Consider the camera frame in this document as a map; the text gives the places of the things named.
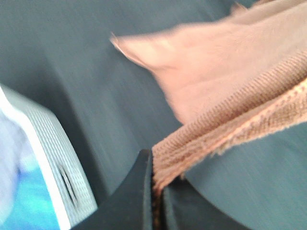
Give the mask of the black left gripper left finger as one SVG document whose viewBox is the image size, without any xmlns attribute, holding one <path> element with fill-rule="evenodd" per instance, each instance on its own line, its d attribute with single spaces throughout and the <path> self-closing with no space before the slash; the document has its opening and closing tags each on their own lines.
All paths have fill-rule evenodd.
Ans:
<svg viewBox="0 0 307 230">
<path fill-rule="evenodd" d="M 152 152 L 143 149 L 118 189 L 74 230 L 152 230 Z"/>
</svg>

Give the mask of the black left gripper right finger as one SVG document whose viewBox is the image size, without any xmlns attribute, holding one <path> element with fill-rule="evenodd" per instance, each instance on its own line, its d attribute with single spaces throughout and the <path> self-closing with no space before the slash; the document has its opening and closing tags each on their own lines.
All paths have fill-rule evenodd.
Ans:
<svg viewBox="0 0 307 230">
<path fill-rule="evenodd" d="M 247 230 L 202 197 L 187 180 L 175 179 L 163 190 L 163 230 Z"/>
</svg>

